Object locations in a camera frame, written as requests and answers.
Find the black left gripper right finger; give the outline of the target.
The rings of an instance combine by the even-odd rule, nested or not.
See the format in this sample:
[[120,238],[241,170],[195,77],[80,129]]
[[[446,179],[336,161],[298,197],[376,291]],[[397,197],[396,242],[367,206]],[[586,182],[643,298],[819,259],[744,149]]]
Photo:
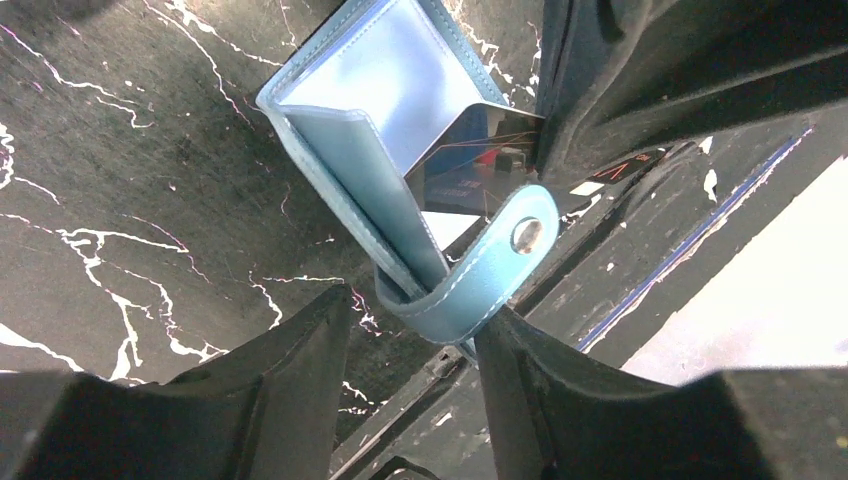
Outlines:
[[501,479],[843,479],[845,368],[680,387],[596,361],[509,308],[475,336]]

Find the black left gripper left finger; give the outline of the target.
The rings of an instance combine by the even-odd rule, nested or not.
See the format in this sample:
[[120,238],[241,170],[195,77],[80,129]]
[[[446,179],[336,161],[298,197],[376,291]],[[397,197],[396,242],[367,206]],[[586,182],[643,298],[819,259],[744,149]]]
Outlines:
[[325,479],[353,320],[335,285],[168,383],[1,377],[5,479]]

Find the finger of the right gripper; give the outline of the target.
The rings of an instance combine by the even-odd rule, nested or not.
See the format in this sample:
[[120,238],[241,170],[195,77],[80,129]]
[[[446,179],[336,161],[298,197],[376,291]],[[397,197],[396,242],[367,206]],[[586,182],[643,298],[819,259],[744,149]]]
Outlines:
[[548,1],[541,180],[847,100],[843,1]]

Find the blue leather card holder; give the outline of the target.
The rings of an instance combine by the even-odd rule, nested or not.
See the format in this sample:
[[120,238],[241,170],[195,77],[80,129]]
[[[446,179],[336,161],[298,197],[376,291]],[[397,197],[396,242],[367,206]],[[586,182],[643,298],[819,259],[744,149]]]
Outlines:
[[552,248],[541,185],[493,216],[423,211],[405,175],[468,106],[509,107],[439,1],[346,1],[257,95],[287,154],[375,266],[381,303],[426,340],[468,342]]

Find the black VIP card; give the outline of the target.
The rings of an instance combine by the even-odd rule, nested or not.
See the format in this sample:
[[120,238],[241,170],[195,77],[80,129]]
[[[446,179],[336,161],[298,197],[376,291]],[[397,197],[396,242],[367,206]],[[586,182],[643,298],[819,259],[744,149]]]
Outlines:
[[423,211],[491,217],[538,181],[544,119],[494,103],[466,107],[405,175]]

